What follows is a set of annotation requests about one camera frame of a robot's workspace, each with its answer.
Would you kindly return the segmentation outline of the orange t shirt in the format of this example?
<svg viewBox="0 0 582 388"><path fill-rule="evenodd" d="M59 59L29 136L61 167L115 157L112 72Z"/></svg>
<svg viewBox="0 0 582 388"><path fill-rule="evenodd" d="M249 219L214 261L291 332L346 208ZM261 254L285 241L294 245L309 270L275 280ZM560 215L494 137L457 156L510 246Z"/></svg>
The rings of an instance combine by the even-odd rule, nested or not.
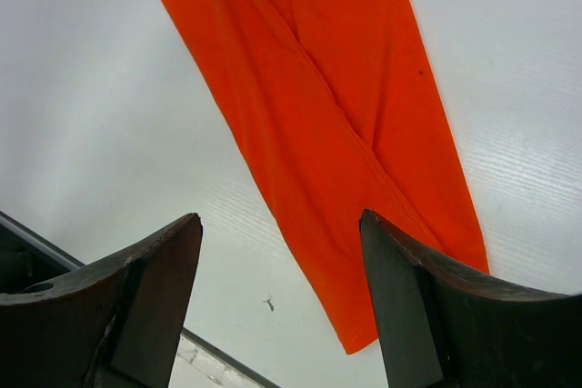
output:
<svg viewBox="0 0 582 388"><path fill-rule="evenodd" d="M377 337L364 210L487 270L409 0L161 1L347 353Z"/></svg>

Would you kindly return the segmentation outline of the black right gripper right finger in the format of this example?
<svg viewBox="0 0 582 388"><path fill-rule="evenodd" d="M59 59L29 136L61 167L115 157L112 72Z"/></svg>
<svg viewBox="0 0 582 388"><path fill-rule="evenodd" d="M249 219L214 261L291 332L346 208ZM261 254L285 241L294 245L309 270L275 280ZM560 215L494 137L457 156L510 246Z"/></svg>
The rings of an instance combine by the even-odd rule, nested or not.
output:
<svg viewBox="0 0 582 388"><path fill-rule="evenodd" d="M390 386L581 384L579 295L483 274L371 210L359 231Z"/></svg>

